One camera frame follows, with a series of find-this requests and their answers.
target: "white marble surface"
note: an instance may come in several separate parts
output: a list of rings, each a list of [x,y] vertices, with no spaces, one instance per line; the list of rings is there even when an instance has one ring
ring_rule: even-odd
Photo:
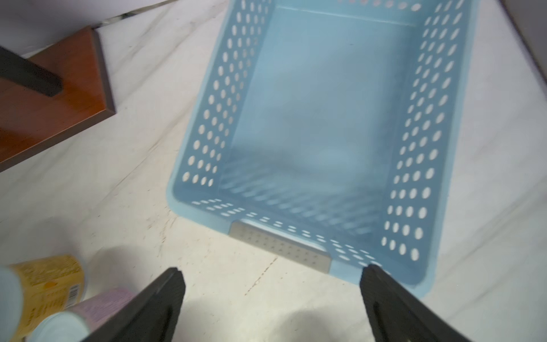
[[[0,263],[64,251],[91,296],[168,266],[175,341],[370,341],[357,286],[177,217],[165,188],[228,2],[180,0],[99,29],[118,114],[0,173]],[[482,0],[438,272],[424,302],[475,341],[545,340],[547,100]]]

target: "blue plastic basket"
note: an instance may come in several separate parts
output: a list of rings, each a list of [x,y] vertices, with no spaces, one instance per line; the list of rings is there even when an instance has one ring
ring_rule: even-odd
[[[237,0],[171,209],[349,282],[432,285],[478,0]]]

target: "light blue can lid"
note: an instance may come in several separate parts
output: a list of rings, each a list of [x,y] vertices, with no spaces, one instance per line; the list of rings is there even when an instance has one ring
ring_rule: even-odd
[[[28,342],[80,342],[89,334],[83,318],[63,311],[44,319],[32,332]]]
[[[23,313],[23,290],[19,277],[0,266],[0,342],[9,341],[19,326]]]

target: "wooden block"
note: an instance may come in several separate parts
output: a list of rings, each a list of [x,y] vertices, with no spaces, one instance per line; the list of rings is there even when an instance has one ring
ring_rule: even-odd
[[[115,114],[97,33],[86,27],[29,58],[62,78],[47,97],[0,79],[0,172]]]

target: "barcode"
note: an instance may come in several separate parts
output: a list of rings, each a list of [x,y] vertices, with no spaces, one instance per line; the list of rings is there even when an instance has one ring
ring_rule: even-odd
[[[80,284],[76,284],[70,288],[68,291],[68,299],[65,309],[76,304],[76,301],[78,300],[78,293],[80,293]]]

